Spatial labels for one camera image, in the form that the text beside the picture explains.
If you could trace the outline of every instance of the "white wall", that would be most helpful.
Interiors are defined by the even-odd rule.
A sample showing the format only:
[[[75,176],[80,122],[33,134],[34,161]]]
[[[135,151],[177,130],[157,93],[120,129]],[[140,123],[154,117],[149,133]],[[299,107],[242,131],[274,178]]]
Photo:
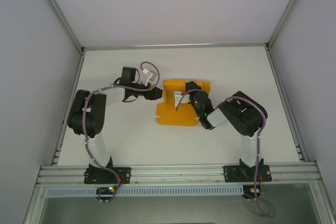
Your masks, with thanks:
[[[82,45],[267,42],[289,0],[57,0]]]
[[[309,159],[336,209],[336,0],[299,0],[273,46]]]
[[[22,223],[79,55],[46,0],[0,0],[0,223]]]

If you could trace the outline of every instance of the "glass panel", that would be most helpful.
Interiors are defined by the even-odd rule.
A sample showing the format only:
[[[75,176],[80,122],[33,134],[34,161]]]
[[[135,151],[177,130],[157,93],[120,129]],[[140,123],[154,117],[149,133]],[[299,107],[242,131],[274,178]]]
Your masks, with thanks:
[[[320,223],[309,185],[266,185],[265,197],[277,215],[262,217],[256,203],[242,196],[48,198],[40,223]],[[267,211],[269,206],[263,204]]]

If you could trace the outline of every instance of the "white table surface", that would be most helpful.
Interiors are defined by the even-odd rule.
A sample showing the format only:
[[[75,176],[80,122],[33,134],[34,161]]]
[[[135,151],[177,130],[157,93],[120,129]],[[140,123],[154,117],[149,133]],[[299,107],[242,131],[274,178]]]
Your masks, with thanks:
[[[165,79],[211,82],[214,105],[240,90],[268,113],[261,134],[265,162],[299,161],[264,47],[135,49],[87,51],[78,89],[111,84],[124,66],[139,68],[150,61]],[[156,123],[156,104],[140,97],[115,103],[106,110],[102,131],[115,165],[230,164],[240,158],[240,135],[225,123],[212,131]],[[58,165],[88,165],[83,140],[67,128]]]

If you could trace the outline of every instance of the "yellow object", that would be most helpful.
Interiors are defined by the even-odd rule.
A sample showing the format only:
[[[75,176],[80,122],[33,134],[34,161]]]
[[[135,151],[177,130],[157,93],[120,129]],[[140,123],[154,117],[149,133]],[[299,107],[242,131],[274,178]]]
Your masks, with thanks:
[[[198,124],[197,115],[188,103],[181,103],[179,110],[176,111],[175,100],[173,98],[174,91],[185,93],[185,84],[188,81],[184,80],[164,80],[164,102],[159,103],[156,108],[156,122],[162,125],[180,125],[180,126],[196,126]],[[201,87],[202,91],[210,93],[211,85],[207,81],[195,81]]]

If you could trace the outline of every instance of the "purple cable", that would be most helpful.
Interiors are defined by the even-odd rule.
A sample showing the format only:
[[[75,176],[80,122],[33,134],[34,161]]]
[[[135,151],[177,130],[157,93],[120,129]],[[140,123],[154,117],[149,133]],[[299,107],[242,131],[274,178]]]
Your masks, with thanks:
[[[185,92],[185,94],[184,94],[184,95],[181,97],[181,99],[178,101],[178,104],[177,104],[177,106],[176,106],[176,111],[177,111],[178,108],[180,107],[183,98],[184,98],[187,94],[189,94],[190,92],[193,92],[193,91],[201,91],[201,90],[200,90],[200,89],[190,89],[190,90],[188,90],[187,92]]]
[[[160,72],[159,72],[158,68],[157,68],[153,63],[151,63],[151,62],[149,62],[149,61],[144,61],[144,62],[142,62],[142,63],[140,64],[140,68],[141,68],[141,69],[143,69],[143,68],[142,68],[142,65],[145,64],[145,63],[150,64],[150,65],[153,66],[153,67],[156,69],[156,71],[157,71],[158,79],[157,79],[156,83],[154,84],[154,86],[151,86],[151,87],[149,87],[149,88],[147,88],[147,89],[136,89],[136,88],[130,88],[130,87],[127,87],[127,86],[122,86],[122,85],[115,85],[115,86],[112,85],[112,86],[107,86],[107,87],[104,87],[104,88],[101,88],[101,89],[97,89],[97,90],[94,90],[94,91],[90,92],[90,94],[88,95],[88,97],[87,97],[86,100],[85,100],[85,104],[84,104],[84,108],[83,108],[83,117],[82,117],[83,134],[84,134],[84,136],[85,136],[85,149],[86,149],[86,151],[88,152],[90,158],[93,160],[93,162],[94,162],[98,167],[100,167],[100,168],[102,168],[102,169],[104,169],[104,170],[108,170],[108,171],[111,172],[111,173],[116,177],[116,179],[117,179],[117,189],[116,189],[115,193],[112,195],[112,197],[111,197],[107,202],[110,202],[110,201],[116,196],[117,191],[118,191],[118,189],[119,189],[119,187],[120,187],[120,179],[119,179],[118,174],[117,174],[114,170],[109,169],[109,168],[107,168],[107,167],[102,166],[101,164],[99,164],[99,163],[96,161],[96,159],[95,159],[95,157],[93,156],[93,154],[91,153],[91,151],[90,151],[90,149],[89,149],[89,146],[88,146],[89,136],[88,136],[88,133],[87,133],[87,131],[86,131],[86,124],[85,124],[85,122],[86,122],[86,111],[87,111],[88,106],[89,106],[90,98],[91,98],[94,94],[96,94],[96,93],[100,93],[100,92],[102,92],[102,91],[106,91],[106,90],[113,89],[113,88],[124,88],[124,89],[130,89],[130,90],[134,90],[134,91],[143,91],[143,92],[144,92],[144,91],[149,91],[149,90],[152,90],[153,88],[155,88],[155,87],[157,86],[157,84],[159,83],[159,80],[160,80]]]
[[[269,200],[267,200],[267,199],[259,199],[258,195],[257,195],[257,177],[258,177],[258,167],[259,167],[259,158],[260,158],[260,134],[263,131],[263,129],[265,128],[265,125],[266,125],[266,116],[263,113],[263,111],[257,105],[255,105],[253,102],[251,102],[251,101],[249,101],[249,100],[247,100],[245,98],[233,96],[233,97],[226,98],[224,100],[224,102],[226,102],[226,101],[228,101],[230,99],[237,99],[237,100],[241,100],[241,101],[247,102],[248,104],[250,104],[251,106],[253,106],[260,113],[260,115],[262,116],[262,120],[263,120],[262,124],[263,125],[261,126],[261,128],[259,129],[259,131],[257,133],[257,160],[256,160],[257,164],[256,164],[256,171],[254,173],[254,197],[256,199],[256,203],[257,203],[257,206],[259,208],[259,211],[262,213],[262,215],[264,215],[264,216],[266,216],[268,218],[273,218],[277,214],[275,206]],[[263,211],[263,209],[261,208],[260,202],[259,202],[260,200],[264,201],[264,202],[267,202],[267,203],[269,203],[272,206],[272,208],[273,208],[273,214],[272,215],[268,215],[268,214],[266,214]]]

